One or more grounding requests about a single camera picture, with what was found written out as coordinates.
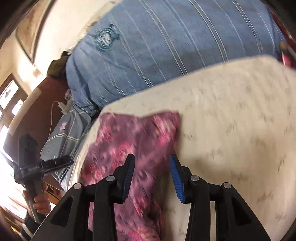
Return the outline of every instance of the silver rivet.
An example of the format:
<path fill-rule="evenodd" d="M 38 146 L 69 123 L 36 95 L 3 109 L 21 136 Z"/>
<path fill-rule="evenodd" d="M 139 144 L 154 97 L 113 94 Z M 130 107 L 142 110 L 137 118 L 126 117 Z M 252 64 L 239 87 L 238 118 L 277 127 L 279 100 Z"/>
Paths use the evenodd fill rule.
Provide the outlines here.
<path fill-rule="evenodd" d="M 232 187 L 230 183 L 223 183 L 223 186 L 227 189 Z"/>
<path fill-rule="evenodd" d="M 80 189 L 82 187 L 81 183 L 75 183 L 74 189 Z"/>
<path fill-rule="evenodd" d="M 199 178 L 199 176 L 197 176 L 197 175 L 192 175 L 192 176 L 190 177 L 190 179 L 191 179 L 192 181 L 198 181 L 200 178 Z"/>
<path fill-rule="evenodd" d="M 108 176 L 108 177 L 106 178 L 106 180 L 107 180 L 108 182 L 113 182 L 113 181 L 115 180 L 115 177 L 114 177 L 114 176 Z"/>

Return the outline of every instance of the pink star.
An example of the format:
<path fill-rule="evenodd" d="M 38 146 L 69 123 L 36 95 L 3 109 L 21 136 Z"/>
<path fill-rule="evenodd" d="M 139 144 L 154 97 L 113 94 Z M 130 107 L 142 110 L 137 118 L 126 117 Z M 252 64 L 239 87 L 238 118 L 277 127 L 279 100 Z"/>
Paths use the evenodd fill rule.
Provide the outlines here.
<path fill-rule="evenodd" d="M 61 132 L 62 130 L 66 129 L 67 121 L 64 121 L 63 124 L 60 126 L 59 131 Z"/>

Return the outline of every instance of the floral garment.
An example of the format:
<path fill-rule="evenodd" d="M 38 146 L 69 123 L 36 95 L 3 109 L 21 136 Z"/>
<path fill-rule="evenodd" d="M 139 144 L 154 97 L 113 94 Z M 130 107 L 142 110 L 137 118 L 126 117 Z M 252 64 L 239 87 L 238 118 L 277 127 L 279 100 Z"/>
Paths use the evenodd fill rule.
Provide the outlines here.
<path fill-rule="evenodd" d="M 105 113 L 100 116 L 96 141 L 90 146 L 80 173 L 80 182 L 90 185 L 112 175 L 135 155 L 135 170 L 124 204 L 114 204 L 118 240 L 161 240 L 164 218 L 153 192 L 158 177 L 169 172 L 168 157 L 177 146 L 179 113 L 163 112 L 144 118 Z M 94 205 L 89 211 L 92 230 Z"/>

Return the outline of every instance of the pink floral cloth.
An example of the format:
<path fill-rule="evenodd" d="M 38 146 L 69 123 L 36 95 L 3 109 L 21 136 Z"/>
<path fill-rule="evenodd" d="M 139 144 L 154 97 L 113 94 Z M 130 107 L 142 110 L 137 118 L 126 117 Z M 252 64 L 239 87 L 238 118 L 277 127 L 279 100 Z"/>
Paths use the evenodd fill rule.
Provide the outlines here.
<path fill-rule="evenodd" d="M 145 118 L 105 113 L 100 116 L 96 141 L 85 158 L 80 182 L 90 185 L 123 165 L 127 154 L 135 155 L 135 170 L 124 204 L 115 204 L 118 240 L 161 240 L 164 218 L 153 187 L 169 171 L 180 128 L 179 113 L 163 112 Z M 92 230 L 93 203 L 89 228 Z"/>

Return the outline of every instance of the blanket logo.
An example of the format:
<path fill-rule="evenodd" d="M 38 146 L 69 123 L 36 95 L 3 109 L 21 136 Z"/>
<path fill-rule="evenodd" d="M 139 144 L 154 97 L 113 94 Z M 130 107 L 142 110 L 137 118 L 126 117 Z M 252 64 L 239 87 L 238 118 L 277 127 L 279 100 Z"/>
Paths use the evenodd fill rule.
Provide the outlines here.
<path fill-rule="evenodd" d="M 96 48 L 98 51 L 105 52 L 109 50 L 116 39 L 119 39 L 120 33 L 116 26 L 110 24 L 109 27 L 97 32 L 94 36 Z"/>

